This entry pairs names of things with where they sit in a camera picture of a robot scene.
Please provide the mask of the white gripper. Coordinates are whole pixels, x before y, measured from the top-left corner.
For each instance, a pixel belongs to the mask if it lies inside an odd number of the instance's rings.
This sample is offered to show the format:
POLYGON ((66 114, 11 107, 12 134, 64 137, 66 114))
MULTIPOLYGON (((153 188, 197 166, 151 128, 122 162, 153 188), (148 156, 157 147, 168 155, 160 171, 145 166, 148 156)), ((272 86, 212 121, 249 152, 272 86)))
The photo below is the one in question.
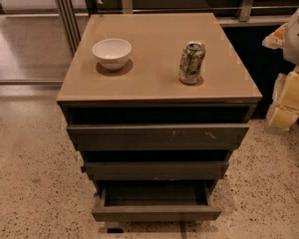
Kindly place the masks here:
POLYGON ((299 118, 297 115, 299 114, 299 66, 296 66, 287 75, 278 104, 281 108, 287 110, 270 107, 268 110, 268 124, 283 130, 289 130, 299 118))

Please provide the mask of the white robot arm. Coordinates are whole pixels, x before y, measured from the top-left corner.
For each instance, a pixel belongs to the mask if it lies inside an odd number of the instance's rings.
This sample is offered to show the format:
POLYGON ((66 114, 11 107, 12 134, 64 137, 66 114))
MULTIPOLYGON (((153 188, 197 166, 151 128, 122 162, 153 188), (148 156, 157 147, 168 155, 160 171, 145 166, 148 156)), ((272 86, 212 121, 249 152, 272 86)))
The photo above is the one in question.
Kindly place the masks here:
POLYGON ((283 58, 295 65, 292 72, 279 74, 266 119, 272 131, 285 132, 299 123, 299 8, 289 21, 267 36, 262 45, 281 49, 283 58))

